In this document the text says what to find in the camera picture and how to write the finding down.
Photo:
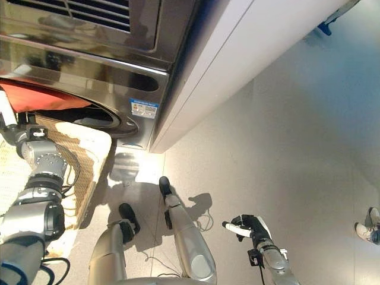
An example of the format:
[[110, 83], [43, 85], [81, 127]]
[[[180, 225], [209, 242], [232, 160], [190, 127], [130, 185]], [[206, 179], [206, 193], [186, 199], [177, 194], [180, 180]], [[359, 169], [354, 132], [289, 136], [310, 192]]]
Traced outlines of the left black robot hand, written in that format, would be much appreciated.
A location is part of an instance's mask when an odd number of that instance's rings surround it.
[[11, 106], [6, 91], [1, 89], [1, 132], [23, 129], [27, 125], [36, 124], [36, 117], [33, 114], [30, 116], [26, 114], [21, 118], [20, 122]]

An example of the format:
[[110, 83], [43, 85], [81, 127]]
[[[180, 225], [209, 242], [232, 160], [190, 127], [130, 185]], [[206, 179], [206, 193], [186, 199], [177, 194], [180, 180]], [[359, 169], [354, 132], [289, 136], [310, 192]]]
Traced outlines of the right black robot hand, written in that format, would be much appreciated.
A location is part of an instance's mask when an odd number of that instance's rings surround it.
[[241, 214], [231, 221], [223, 221], [222, 227], [234, 233], [239, 242], [251, 240], [254, 247], [263, 242], [272, 242], [271, 233], [260, 216]]

